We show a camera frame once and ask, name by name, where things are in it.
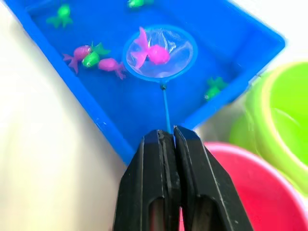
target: pink container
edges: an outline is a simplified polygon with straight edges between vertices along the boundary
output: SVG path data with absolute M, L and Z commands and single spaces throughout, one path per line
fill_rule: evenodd
M 308 231 L 303 202 L 277 170 L 239 147 L 205 145 L 230 174 L 254 231 Z M 182 222 L 180 231 L 184 231 Z

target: white background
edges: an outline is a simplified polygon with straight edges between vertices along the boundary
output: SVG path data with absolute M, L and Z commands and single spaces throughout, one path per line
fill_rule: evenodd
M 308 1 L 237 3 L 286 37 L 287 48 L 270 69 L 308 59 Z M 225 108 L 198 128 L 200 136 L 226 139 L 219 121 L 233 109 Z M 0 3 L 0 230 L 106 231 L 124 170 L 51 64 Z

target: pink toy fish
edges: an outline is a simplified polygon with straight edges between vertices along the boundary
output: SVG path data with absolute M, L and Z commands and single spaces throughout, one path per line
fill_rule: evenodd
M 125 78 L 125 75 L 122 74 L 122 72 L 125 71 L 123 63 L 118 64 L 113 58 L 100 60 L 98 69 L 103 71 L 115 71 L 121 80 Z
M 149 46 L 145 30 L 142 27 L 140 27 L 140 36 L 134 42 L 141 47 L 141 51 L 131 53 L 137 60 L 135 66 L 137 69 L 142 67 L 147 56 L 156 65 L 165 64 L 169 61 L 170 54 L 165 48 L 159 45 Z
M 78 62 L 82 61 L 88 54 L 92 52 L 91 46 L 85 45 L 78 47 L 74 50 L 74 56 L 70 56 L 68 54 L 63 54 L 64 61 L 71 60 L 69 67 L 73 68 L 78 73 Z

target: blue net rim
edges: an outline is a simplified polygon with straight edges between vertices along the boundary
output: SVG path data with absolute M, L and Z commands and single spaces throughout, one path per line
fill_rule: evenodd
M 178 73 L 168 76 L 168 77 L 164 77 L 164 78 L 151 78 L 151 77 L 146 77 L 143 76 L 137 72 L 135 72 L 131 66 L 127 63 L 126 61 L 126 54 L 127 54 L 127 50 L 129 49 L 130 45 L 134 42 L 134 40 L 139 36 L 140 32 L 136 32 L 124 45 L 123 48 L 123 55 L 122 55 L 122 61 L 123 64 L 125 66 L 125 68 L 135 77 L 146 80 L 146 81 L 151 81 L 151 82 L 157 82 L 157 83 L 167 83 L 168 81 L 184 74 L 186 71 L 188 71 L 195 63 L 197 56 L 198 56 L 198 46 L 196 41 L 194 40 L 194 38 L 185 30 L 176 27 L 176 26 L 171 26 L 171 25 L 154 25 L 154 26 L 148 26 L 145 27 L 145 31 L 150 30 L 150 29 L 159 29 L 159 28 L 163 28 L 163 29 L 167 29 L 167 30 L 171 30 L 171 31 L 175 31 L 175 32 L 179 32 L 182 35 L 184 35 L 187 40 L 191 43 L 192 45 L 192 49 L 193 49 L 193 57 L 192 60 L 190 61 L 190 63 L 181 71 L 179 71 Z

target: green bowl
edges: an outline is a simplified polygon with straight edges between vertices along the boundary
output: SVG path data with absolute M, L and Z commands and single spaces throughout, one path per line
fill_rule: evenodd
M 262 156 L 308 196 L 308 62 L 263 75 L 245 107 L 230 142 Z

